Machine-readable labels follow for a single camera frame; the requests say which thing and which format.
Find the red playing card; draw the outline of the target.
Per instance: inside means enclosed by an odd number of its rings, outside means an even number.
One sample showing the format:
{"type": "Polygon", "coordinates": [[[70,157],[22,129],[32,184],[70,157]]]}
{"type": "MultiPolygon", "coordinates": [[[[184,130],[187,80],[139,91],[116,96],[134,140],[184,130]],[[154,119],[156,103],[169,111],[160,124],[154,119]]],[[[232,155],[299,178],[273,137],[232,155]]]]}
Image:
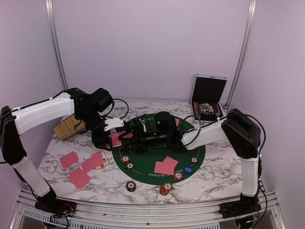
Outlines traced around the red playing card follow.
{"type": "Polygon", "coordinates": [[[120,135],[118,133],[109,135],[109,138],[111,139],[112,147],[120,147],[120,146],[122,146],[122,142],[119,139],[119,136],[120,135]]]}

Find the red playing card deck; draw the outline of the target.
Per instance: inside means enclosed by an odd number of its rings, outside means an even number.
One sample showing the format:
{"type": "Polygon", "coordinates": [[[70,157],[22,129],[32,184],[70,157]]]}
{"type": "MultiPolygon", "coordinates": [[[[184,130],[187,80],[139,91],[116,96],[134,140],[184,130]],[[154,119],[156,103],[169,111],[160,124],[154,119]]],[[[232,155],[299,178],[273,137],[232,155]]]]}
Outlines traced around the red playing card deck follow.
{"type": "Polygon", "coordinates": [[[81,164],[81,166],[85,173],[90,172],[96,167],[103,166],[102,151],[92,154],[90,158],[88,158],[81,164]]]}

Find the red card pile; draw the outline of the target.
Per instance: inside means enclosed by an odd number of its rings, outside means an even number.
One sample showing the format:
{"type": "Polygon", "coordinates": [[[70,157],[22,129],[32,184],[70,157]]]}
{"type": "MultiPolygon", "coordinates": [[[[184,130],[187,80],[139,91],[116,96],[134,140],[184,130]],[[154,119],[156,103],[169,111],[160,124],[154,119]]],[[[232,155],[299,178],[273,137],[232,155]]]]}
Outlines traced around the red card pile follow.
{"type": "Polygon", "coordinates": [[[78,163],[78,161],[79,161],[79,158],[74,151],[72,151],[72,152],[68,153],[67,155],[60,158],[60,163],[64,169],[67,169],[71,165],[78,163]]]}
{"type": "Polygon", "coordinates": [[[81,189],[85,187],[87,183],[89,183],[91,177],[81,168],[77,168],[69,175],[69,180],[75,185],[77,189],[81,189]]]}

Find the black poker chip stack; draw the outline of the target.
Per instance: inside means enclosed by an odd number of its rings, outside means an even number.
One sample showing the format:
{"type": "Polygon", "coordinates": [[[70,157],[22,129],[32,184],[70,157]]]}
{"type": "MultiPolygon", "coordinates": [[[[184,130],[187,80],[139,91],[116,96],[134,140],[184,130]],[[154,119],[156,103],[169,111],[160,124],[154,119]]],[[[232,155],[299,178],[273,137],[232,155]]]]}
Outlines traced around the black poker chip stack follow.
{"type": "Polygon", "coordinates": [[[126,184],[126,189],[129,192],[134,192],[136,190],[136,184],[133,181],[128,181],[126,184]]]}

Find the red card pile front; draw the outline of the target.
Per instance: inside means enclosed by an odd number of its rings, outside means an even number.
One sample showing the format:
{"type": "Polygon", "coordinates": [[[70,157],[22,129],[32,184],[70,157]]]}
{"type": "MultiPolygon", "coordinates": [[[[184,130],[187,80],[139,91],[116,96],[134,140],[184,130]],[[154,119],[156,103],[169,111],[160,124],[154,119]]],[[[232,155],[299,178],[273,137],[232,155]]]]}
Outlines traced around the red card pile front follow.
{"type": "Polygon", "coordinates": [[[89,183],[91,177],[81,168],[77,168],[69,175],[69,180],[75,185],[77,189],[81,189],[85,187],[87,183],[89,183]]]}

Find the red poker chip stack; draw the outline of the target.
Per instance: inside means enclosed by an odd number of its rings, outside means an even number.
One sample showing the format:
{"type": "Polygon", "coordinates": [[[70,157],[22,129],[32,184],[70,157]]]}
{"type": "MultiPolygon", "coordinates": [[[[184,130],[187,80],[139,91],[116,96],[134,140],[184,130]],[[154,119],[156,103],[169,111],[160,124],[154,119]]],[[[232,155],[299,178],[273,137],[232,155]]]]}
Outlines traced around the red poker chip stack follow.
{"type": "Polygon", "coordinates": [[[170,182],[165,182],[160,187],[160,194],[166,196],[173,189],[173,185],[170,182]]]}

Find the blue small blind button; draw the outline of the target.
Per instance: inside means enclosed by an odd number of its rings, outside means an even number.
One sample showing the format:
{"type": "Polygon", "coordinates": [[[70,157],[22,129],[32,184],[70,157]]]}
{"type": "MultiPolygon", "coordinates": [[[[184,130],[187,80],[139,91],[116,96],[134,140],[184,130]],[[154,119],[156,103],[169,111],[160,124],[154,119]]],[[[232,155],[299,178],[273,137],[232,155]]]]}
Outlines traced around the blue small blind button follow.
{"type": "Polygon", "coordinates": [[[190,175],[194,172],[194,168],[192,166],[184,166],[183,172],[187,175],[190,175]]]}

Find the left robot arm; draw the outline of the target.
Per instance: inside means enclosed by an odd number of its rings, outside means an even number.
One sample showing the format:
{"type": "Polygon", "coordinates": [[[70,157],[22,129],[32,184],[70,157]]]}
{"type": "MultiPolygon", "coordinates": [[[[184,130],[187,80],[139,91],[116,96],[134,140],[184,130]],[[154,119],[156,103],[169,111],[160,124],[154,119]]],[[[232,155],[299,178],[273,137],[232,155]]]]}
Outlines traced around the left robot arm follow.
{"type": "Polygon", "coordinates": [[[20,179],[38,195],[38,202],[49,212],[57,212],[62,203],[54,190],[28,158],[20,135],[48,121],[75,115],[91,131],[97,148],[107,144],[110,130],[123,125],[120,119],[106,119],[100,114],[113,103],[109,92],[103,88],[88,94],[79,88],[64,90],[54,97],[30,105],[3,107],[0,118],[0,147],[6,163],[12,166],[20,179]]]}

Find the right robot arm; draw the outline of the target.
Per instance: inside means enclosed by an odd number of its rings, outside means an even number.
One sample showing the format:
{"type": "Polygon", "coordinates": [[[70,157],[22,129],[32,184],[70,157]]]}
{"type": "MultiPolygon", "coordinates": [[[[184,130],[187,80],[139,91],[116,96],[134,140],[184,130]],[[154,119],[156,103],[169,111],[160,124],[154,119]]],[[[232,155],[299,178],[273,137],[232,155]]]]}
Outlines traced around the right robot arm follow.
{"type": "Polygon", "coordinates": [[[204,145],[228,141],[242,168],[240,199],[230,205],[237,205],[236,210],[241,214],[254,207],[259,192],[261,130],[249,115],[232,109],[228,115],[190,130],[178,127],[176,117],[169,112],[156,113],[154,121],[155,131],[149,121],[135,119],[132,126],[119,135],[119,140],[124,141],[123,149],[134,149],[142,154],[150,146],[163,144],[173,152],[186,153],[204,145]]]}

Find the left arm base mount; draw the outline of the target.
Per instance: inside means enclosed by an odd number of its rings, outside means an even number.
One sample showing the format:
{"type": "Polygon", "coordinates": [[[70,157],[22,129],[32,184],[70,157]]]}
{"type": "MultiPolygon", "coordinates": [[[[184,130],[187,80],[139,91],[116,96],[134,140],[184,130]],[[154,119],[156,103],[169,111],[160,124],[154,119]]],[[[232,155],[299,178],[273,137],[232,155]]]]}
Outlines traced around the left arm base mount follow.
{"type": "Polygon", "coordinates": [[[42,204],[40,202],[35,203],[35,208],[49,212],[56,215],[62,215],[65,216],[73,216],[74,212],[76,210],[77,204],[73,201],[66,201],[62,199],[55,200],[55,203],[49,203],[49,204],[42,204]]]}

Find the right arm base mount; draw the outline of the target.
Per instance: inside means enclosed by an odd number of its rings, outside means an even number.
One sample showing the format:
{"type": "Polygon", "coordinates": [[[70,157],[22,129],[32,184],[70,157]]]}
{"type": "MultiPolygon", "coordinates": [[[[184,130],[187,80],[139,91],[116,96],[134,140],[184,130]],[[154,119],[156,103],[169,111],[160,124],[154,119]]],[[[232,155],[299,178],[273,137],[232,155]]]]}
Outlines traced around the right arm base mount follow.
{"type": "Polygon", "coordinates": [[[242,202],[240,200],[222,203],[219,207],[219,213],[224,219],[258,212],[262,209],[260,204],[252,206],[249,202],[242,202]]]}

